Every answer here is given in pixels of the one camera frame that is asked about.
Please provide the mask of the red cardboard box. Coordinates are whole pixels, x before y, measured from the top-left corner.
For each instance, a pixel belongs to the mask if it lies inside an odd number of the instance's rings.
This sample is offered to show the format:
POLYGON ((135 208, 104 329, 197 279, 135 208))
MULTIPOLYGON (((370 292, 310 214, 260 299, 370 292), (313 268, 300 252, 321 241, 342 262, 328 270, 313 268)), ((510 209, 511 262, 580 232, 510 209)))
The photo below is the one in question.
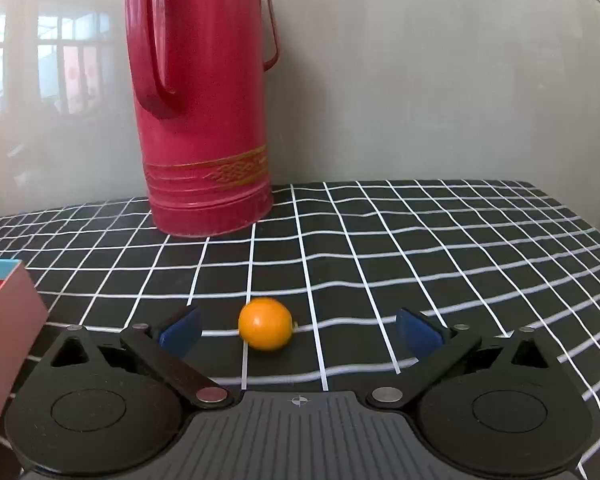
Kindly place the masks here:
POLYGON ((47 307, 23 262, 0 259, 0 417, 47 318, 47 307))

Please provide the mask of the small orange mandarin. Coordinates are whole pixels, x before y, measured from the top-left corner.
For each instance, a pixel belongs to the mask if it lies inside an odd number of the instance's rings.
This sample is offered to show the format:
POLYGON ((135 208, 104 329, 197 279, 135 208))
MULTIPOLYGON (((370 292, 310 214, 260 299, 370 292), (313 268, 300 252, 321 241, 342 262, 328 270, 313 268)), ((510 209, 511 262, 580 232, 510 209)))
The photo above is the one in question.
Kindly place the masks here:
POLYGON ((288 344, 294 333, 294 319, 279 301, 260 297, 245 304, 238 316, 238 334, 250 348, 276 351, 288 344))

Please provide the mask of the black checkered tablecloth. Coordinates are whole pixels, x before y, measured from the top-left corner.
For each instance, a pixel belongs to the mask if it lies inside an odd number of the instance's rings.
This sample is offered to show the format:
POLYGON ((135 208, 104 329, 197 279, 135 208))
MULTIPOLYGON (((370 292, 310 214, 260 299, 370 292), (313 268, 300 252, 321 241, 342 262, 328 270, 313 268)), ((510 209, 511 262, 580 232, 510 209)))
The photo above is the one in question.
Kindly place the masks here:
POLYGON ((276 188, 255 226, 213 238, 160 232, 147 200, 0 217, 0 259, 27 267, 50 317, 23 370, 71 324, 115 332, 186 304, 202 318, 186 361, 233 390, 362 388, 413 360, 396 312, 488 336, 540 330, 593 419, 580 471, 600 479, 600 231, 528 182, 315 182, 276 188), (240 310, 268 297, 294 319, 276 351, 250 348, 240 310))

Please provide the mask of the red thermos flask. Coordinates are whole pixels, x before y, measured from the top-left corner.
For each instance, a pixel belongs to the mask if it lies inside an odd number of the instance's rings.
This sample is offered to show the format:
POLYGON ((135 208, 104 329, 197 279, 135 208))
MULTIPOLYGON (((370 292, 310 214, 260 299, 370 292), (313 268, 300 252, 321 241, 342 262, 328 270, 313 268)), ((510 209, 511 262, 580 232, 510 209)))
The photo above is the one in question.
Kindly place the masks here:
POLYGON ((124 0, 149 206, 179 237, 234 232, 272 208, 263 51, 272 0, 124 0))

